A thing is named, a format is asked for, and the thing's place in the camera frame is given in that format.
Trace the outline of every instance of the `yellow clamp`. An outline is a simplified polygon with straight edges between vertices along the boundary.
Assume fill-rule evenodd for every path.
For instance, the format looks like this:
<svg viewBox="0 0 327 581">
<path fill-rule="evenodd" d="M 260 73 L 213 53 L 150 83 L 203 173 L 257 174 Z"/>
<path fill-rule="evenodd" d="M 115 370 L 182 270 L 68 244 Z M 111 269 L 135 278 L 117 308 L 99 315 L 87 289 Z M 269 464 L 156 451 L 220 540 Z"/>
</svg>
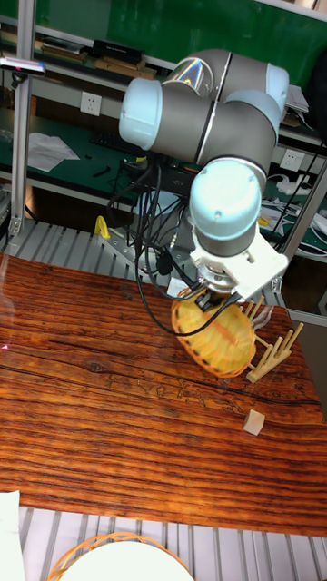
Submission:
<svg viewBox="0 0 327 581">
<path fill-rule="evenodd" d="M 95 223 L 95 228 L 94 228 L 94 234 L 101 234 L 101 236 L 105 239 L 105 240 L 110 240 L 111 235 L 108 231 L 108 227 L 106 225 L 106 221 L 104 219 L 104 216 L 98 216 L 96 218 L 96 223 Z"/>
</svg>

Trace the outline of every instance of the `yellow woven plate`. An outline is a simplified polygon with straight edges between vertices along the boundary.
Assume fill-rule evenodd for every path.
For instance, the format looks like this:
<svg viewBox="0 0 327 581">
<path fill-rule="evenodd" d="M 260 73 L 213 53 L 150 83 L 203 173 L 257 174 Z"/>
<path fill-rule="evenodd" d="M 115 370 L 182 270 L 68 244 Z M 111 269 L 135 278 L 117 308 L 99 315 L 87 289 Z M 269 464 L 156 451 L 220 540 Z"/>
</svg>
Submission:
<svg viewBox="0 0 327 581">
<path fill-rule="evenodd" d="M 217 307 L 203 313 L 194 304 L 195 299 L 196 296 L 173 302 L 172 324 L 176 332 L 185 333 L 202 327 L 218 310 Z M 255 353 L 253 328 L 236 305 L 223 310 L 207 329 L 177 339 L 196 363 L 220 378 L 240 375 Z"/>
</svg>

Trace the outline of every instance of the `black device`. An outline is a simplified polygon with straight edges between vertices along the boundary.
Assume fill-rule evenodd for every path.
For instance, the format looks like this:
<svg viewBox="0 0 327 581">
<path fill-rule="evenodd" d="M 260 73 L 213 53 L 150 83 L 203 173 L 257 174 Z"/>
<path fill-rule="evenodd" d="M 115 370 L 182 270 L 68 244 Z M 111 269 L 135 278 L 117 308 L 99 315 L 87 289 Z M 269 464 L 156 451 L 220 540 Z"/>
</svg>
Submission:
<svg viewBox="0 0 327 581">
<path fill-rule="evenodd" d="M 93 50 L 94 54 L 99 56 L 111 56 L 131 64 L 140 63 L 144 57 L 144 51 L 140 51 L 133 46 L 112 43 L 106 39 L 94 40 Z"/>
<path fill-rule="evenodd" d="M 161 178 L 160 189 L 164 192 L 171 192 L 182 198 L 189 198 L 192 182 L 195 175 L 186 172 L 180 172 L 174 168 L 164 169 Z M 140 184 L 140 187 L 150 187 L 155 190 L 156 173 L 151 172 L 146 180 Z"/>
<path fill-rule="evenodd" d="M 141 147 L 128 143 L 121 138 L 117 133 L 104 133 L 102 131 L 95 131 L 90 137 L 90 143 L 95 145 L 102 145 L 103 147 L 110 147 L 119 152 L 130 153 L 137 157 L 145 157 L 149 152 L 145 152 Z"/>
</svg>

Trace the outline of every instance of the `wood grain surface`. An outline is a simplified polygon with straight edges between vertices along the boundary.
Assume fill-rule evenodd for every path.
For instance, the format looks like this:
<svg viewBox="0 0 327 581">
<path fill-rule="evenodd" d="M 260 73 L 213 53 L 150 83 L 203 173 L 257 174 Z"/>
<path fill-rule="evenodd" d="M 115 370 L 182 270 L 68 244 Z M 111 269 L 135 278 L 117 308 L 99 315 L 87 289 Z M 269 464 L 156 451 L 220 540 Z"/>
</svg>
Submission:
<svg viewBox="0 0 327 581">
<path fill-rule="evenodd" d="M 216 379 L 133 281 L 0 255 L 1 489 L 32 507 L 327 536 L 327 426 L 301 348 Z M 160 320 L 171 303 L 144 285 Z M 260 331 L 291 327 L 275 308 Z M 266 415 L 258 437 L 250 409 Z"/>
</svg>

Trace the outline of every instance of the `electrical outlet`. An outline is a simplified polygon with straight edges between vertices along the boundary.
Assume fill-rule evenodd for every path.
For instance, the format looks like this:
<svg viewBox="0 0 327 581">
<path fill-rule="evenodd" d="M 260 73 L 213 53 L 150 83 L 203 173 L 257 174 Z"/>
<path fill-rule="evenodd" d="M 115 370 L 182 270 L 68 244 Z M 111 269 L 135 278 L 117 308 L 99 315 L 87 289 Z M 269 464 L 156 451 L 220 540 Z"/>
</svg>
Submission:
<svg viewBox="0 0 327 581">
<path fill-rule="evenodd" d="M 303 159 L 304 153 L 296 152 L 293 149 L 287 149 L 282 158 L 280 167 L 284 170 L 291 170 L 291 172 L 298 172 Z"/>
<path fill-rule="evenodd" d="M 81 111 L 89 115 L 100 115 L 102 97 L 98 94 L 82 92 Z"/>
</svg>

